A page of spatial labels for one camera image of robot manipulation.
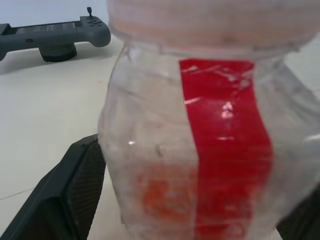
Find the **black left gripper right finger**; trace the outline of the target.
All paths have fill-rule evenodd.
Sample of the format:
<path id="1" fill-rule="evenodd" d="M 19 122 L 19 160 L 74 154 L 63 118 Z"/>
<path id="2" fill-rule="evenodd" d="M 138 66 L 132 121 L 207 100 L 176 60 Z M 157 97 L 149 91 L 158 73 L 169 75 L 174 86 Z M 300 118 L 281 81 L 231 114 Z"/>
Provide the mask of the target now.
<path id="1" fill-rule="evenodd" d="M 282 240 L 320 240 L 320 186 L 276 227 Z"/>

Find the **black round stand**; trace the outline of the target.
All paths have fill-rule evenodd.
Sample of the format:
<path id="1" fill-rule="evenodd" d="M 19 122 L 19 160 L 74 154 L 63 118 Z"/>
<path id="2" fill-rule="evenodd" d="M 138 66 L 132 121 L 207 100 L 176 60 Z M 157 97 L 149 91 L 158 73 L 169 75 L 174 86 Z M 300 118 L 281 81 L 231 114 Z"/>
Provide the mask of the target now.
<path id="1" fill-rule="evenodd" d="M 77 49 L 74 43 L 42 46 L 39 48 L 40 55 L 45 62 L 57 63 L 74 58 Z"/>

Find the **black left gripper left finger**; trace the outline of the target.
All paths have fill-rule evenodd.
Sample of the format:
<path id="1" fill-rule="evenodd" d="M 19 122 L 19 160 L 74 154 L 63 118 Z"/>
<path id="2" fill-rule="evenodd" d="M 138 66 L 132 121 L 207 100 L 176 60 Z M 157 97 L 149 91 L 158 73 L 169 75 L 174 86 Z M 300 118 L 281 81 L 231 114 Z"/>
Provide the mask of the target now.
<path id="1" fill-rule="evenodd" d="M 105 171 L 96 134 L 73 143 L 39 181 L 0 240 L 87 240 Z"/>

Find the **clear plastic bottle red label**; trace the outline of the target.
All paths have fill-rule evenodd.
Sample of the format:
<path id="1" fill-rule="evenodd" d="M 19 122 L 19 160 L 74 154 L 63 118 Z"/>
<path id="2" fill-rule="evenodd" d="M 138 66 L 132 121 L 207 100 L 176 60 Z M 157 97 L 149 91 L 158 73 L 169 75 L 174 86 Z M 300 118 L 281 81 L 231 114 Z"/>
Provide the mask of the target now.
<path id="1" fill-rule="evenodd" d="M 107 0 L 98 142 L 128 240 L 261 240 L 320 183 L 320 100 L 285 57 L 320 0 Z"/>

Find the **grey handheld controller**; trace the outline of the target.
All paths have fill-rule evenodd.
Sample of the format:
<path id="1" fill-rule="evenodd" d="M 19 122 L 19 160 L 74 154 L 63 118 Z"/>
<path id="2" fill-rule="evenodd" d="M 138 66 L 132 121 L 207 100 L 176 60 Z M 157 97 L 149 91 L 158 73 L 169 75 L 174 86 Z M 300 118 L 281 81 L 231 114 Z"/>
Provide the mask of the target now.
<path id="1" fill-rule="evenodd" d="M 77 21 L 57 22 L 40 25 L 12 27 L 8 23 L 0 24 L 0 61 L 7 53 L 40 47 L 88 42 L 96 48 L 107 46 L 111 42 L 108 26 L 92 15 L 92 8 L 87 8 L 88 15 Z"/>

